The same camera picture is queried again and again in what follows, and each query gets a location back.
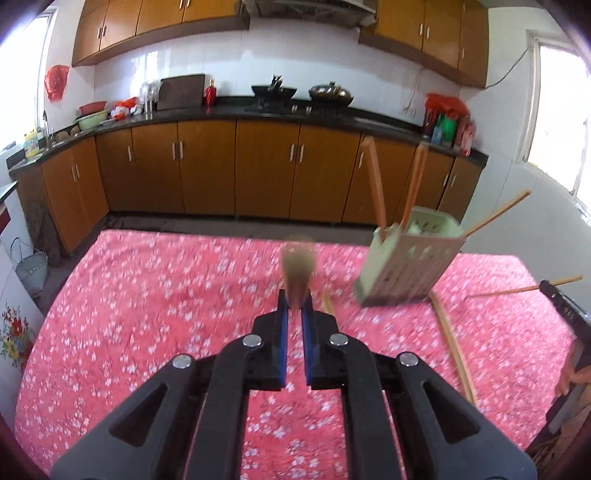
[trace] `bolt head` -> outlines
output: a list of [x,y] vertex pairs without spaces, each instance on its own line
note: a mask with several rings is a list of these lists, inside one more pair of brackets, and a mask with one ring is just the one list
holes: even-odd
[[404,352],[400,355],[400,363],[405,367],[414,367],[418,365],[418,357],[411,352]]
[[262,338],[258,335],[254,335],[251,333],[250,335],[246,335],[242,339],[242,344],[244,346],[247,346],[250,348],[254,348],[256,346],[261,346],[262,345]]
[[173,367],[180,368],[180,369],[188,368],[191,366],[192,361],[193,360],[188,355],[177,355],[173,359]]
[[349,343],[349,337],[342,333],[333,333],[330,336],[330,344],[334,346],[345,346]]

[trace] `cooking pot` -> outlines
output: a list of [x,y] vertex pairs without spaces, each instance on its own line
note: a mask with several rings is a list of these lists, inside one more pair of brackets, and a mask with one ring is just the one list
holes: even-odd
[[335,82],[330,82],[328,85],[313,86],[310,89],[310,98],[317,102],[339,106],[349,106],[353,101],[353,95]]

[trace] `wooden cabinet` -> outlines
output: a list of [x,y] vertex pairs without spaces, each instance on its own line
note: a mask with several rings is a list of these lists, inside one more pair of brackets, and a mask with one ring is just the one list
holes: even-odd
[[425,0],[382,0],[376,33],[419,50],[423,47]]
[[131,129],[116,130],[96,137],[100,171],[109,208],[113,211],[142,211],[145,190],[134,162]]
[[72,153],[67,150],[43,164],[48,204],[61,241],[73,252],[90,232],[90,223],[76,179]]
[[58,153],[42,165],[41,174],[57,231],[72,252],[108,213],[95,139]]
[[106,12],[107,6],[103,5],[80,17],[74,41],[73,65],[99,51]]
[[466,0],[458,69],[475,86],[484,88],[488,74],[488,11],[476,0]]
[[360,134],[302,125],[290,219],[339,223]]
[[236,121],[179,122],[186,213],[234,214]]
[[183,22],[236,15],[235,0],[185,0]]
[[[376,138],[375,145],[384,187],[386,218],[392,222],[404,192],[416,147],[384,138]],[[376,214],[369,187],[368,162],[364,156],[364,153],[360,152],[357,157],[343,221],[376,225]]]
[[99,161],[94,138],[88,138],[70,149],[76,170],[80,197],[91,227],[94,227],[107,213],[109,205],[100,177]]
[[179,24],[183,21],[183,14],[184,0],[144,0],[139,13],[137,34]]
[[104,5],[108,5],[109,0],[86,0],[84,7],[82,8],[82,15],[88,15],[90,12],[95,11]]
[[142,210],[183,213],[177,124],[131,129],[137,176],[142,183]]
[[142,0],[111,0],[100,38],[100,49],[110,47],[135,35]]
[[[453,157],[448,157],[433,150],[429,152],[421,186],[418,190],[417,206],[437,210],[452,170],[453,161]],[[394,215],[394,222],[400,222],[402,220],[405,201],[408,197],[409,182],[410,176],[407,178],[406,185],[404,186],[404,194],[396,210],[396,215]]]
[[299,125],[238,121],[237,215],[289,217],[299,133]]
[[449,213],[458,222],[461,222],[472,200],[481,173],[482,168],[467,158],[457,158],[438,210]]
[[454,11],[427,1],[423,52],[457,68],[461,29],[462,22]]

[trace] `electrical cord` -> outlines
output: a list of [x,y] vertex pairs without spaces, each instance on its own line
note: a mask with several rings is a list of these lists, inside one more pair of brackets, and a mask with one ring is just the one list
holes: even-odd
[[509,69],[509,71],[507,73],[505,73],[501,79],[498,82],[495,82],[487,87],[484,87],[485,90],[488,90],[489,88],[493,88],[497,85],[499,85],[503,80],[505,80],[508,75],[513,71],[513,69],[517,66],[517,64],[521,61],[521,59],[523,59],[523,57],[525,57],[525,54],[528,53],[528,51],[530,50],[530,48],[526,48],[524,50],[524,52],[521,54],[521,56],[515,61],[515,63],[511,66],[511,68]]

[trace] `kitchen counter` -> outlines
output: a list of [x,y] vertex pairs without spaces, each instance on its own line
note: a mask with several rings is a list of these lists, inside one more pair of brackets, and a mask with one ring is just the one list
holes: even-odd
[[[260,111],[256,104],[252,102],[252,97],[247,98],[220,98],[219,104],[214,107],[185,108],[175,110],[164,110],[143,115],[133,116],[121,121],[109,121],[95,129],[87,132],[81,132],[75,137],[65,142],[58,143],[51,150],[30,159],[23,159],[9,169],[11,177],[23,169],[39,165],[60,151],[70,148],[73,144],[84,138],[110,132],[122,128],[139,127],[141,125],[162,124],[191,120],[273,120],[281,122],[290,122],[296,124],[314,125],[317,127],[334,128],[344,131],[361,132],[376,137],[389,138],[410,144],[419,144],[424,140],[420,133],[420,127],[414,124],[368,112],[356,108],[347,108],[339,113],[331,111],[306,113],[306,106],[312,105],[311,102],[304,100],[295,100],[298,106],[297,112],[285,113],[274,111]],[[451,148],[439,145],[431,145],[432,150],[440,152],[451,157],[457,157],[457,152]],[[488,156],[472,150],[468,160],[484,168]]]

